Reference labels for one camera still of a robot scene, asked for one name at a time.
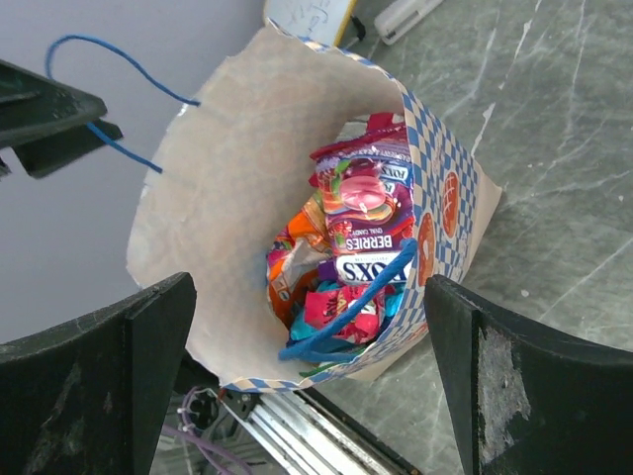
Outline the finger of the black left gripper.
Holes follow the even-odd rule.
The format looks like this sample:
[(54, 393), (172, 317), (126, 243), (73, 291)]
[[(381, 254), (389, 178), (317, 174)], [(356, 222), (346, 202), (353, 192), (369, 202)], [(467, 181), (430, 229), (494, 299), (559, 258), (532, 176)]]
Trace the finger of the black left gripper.
[(2, 147), (38, 141), (106, 114), (95, 95), (1, 62)]
[(86, 124), (20, 144), (13, 151), (29, 176), (43, 179), (106, 145)]

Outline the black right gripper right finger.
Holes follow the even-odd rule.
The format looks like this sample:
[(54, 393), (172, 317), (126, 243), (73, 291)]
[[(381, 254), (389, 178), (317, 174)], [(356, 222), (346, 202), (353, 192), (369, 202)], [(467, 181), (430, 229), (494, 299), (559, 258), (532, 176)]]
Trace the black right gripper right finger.
[(629, 474), (632, 354), (440, 275), (424, 309), (467, 474)]

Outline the purple Fox's berries candy bag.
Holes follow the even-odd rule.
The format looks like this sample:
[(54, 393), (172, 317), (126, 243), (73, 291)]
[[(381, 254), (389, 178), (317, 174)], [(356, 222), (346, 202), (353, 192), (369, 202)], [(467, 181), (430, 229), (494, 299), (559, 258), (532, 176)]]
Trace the purple Fox's berries candy bag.
[(311, 154), (311, 183), (320, 193), (332, 257), (318, 265), (322, 281), (367, 284), (413, 235), (414, 174), (407, 127), (381, 114), (364, 135)]

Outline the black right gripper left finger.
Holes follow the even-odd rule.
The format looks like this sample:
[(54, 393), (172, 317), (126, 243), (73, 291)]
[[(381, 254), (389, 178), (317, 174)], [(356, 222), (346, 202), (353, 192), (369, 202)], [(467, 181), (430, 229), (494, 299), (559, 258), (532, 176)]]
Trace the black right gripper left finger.
[(2, 344), (2, 473), (148, 473), (196, 299), (180, 272)]

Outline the checkered blue paper bag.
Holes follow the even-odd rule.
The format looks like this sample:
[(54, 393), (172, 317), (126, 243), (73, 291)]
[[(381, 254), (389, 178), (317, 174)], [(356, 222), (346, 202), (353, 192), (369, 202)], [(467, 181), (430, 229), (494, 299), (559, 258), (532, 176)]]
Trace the checkered blue paper bag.
[[(331, 324), (308, 326), (304, 303), (287, 329), (268, 301), (267, 253), (318, 190), (311, 154), (364, 135), (381, 114), (407, 127), (413, 235)], [(192, 276), (187, 352), (240, 392), (377, 379), (427, 334), (427, 279), (464, 278), (501, 196), (442, 121), (387, 71), (273, 26), (184, 101), (147, 169), (128, 271), (142, 287), (176, 271)], [(386, 315), (378, 335), (360, 344), (334, 338), (380, 290)]]

